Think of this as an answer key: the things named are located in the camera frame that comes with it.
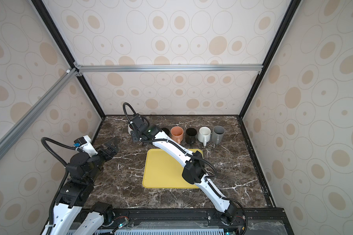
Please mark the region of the tall grey mug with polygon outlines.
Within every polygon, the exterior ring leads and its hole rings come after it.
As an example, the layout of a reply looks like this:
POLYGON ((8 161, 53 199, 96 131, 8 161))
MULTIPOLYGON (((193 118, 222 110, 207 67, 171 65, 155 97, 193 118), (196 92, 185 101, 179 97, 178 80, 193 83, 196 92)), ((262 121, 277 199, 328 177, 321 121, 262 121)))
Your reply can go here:
POLYGON ((211 134, 211 142, 218 145, 223 140, 225 129, 222 126, 215 126, 211 134))

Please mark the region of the cream mug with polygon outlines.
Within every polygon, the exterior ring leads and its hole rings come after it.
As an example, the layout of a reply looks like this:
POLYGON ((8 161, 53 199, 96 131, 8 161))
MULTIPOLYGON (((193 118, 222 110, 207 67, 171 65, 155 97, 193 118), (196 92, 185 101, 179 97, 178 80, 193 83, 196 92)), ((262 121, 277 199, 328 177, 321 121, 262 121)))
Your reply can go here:
POLYGON ((128 131, 128 134, 131 135, 131 131, 132 131, 132 127, 130 124, 127 125, 127 131, 128 131))

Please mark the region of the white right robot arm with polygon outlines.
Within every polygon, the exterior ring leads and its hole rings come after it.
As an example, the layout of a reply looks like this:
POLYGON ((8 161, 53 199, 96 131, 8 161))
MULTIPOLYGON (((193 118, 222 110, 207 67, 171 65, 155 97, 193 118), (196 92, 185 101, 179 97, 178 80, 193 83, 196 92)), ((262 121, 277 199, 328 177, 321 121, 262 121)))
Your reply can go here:
POLYGON ((236 217, 237 207, 233 199, 227 198, 214 185, 206 170, 206 165, 213 167, 208 161, 201 158, 200 152, 192 152, 173 141, 157 125, 151 125, 140 114, 126 116, 131 127, 131 137, 134 142, 150 143, 164 150, 177 160, 183 167, 182 178, 191 185, 196 185, 211 200, 220 219, 225 224, 232 224, 236 217))

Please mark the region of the white round mug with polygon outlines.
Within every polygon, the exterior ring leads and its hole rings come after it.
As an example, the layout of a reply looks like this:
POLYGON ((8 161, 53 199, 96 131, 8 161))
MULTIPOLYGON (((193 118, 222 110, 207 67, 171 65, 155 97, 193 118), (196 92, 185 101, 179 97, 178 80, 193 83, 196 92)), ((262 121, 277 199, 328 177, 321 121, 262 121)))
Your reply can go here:
POLYGON ((207 143, 210 141, 211 130, 208 127, 201 127, 198 132, 198 141, 203 144, 204 147, 207 146, 207 143))

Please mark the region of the black mug white base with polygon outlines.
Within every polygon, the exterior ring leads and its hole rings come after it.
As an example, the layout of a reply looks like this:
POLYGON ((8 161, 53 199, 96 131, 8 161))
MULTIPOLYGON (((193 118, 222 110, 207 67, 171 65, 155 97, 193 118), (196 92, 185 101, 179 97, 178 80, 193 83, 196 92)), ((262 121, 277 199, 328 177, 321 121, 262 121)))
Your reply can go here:
POLYGON ((170 130, 166 127, 163 127, 162 128, 162 131, 167 135, 167 136, 170 136, 170 130))

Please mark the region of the peach mug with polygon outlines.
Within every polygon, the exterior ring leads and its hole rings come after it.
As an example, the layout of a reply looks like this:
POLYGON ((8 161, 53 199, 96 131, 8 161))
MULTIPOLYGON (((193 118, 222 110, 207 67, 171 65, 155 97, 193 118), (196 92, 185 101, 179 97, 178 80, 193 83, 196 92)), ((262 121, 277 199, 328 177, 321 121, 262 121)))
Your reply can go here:
POLYGON ((171 138, 173 141, 175 141, 178 144, 181 144, 184 136, 184 131, 181 127, 175 126, 171 128, 171 138))

